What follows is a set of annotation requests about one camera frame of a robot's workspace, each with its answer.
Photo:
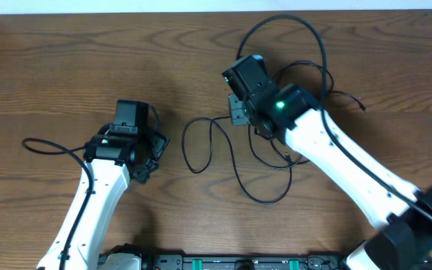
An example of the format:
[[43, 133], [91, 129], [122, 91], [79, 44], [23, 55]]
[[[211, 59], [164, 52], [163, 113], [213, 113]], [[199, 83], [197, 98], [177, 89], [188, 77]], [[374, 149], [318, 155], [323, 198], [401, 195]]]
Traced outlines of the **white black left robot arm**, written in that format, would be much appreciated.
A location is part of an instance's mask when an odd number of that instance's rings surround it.
[[119, 100], [115, 119], [83, 147], [82, 175], [73, 202], [38, 269], [97, 269], [104, 237], [131, 182], [145, 184], [158, 170], [169, 138], [149, 124], [154, 106]]

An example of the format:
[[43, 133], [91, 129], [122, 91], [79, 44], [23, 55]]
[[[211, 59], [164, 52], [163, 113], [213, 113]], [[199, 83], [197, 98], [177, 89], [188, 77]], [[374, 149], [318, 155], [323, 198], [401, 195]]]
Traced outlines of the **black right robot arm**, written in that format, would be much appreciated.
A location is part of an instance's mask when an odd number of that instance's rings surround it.
[[317, 165], [378, 231], [340, 261], [341, 269], [411, 269], [423, 262], [432, 251], [432, 187], [423, 192], [385, 168], [303, 88], [280, 88], [262, 57], [246, 55], [222, 75], [256, 133]]

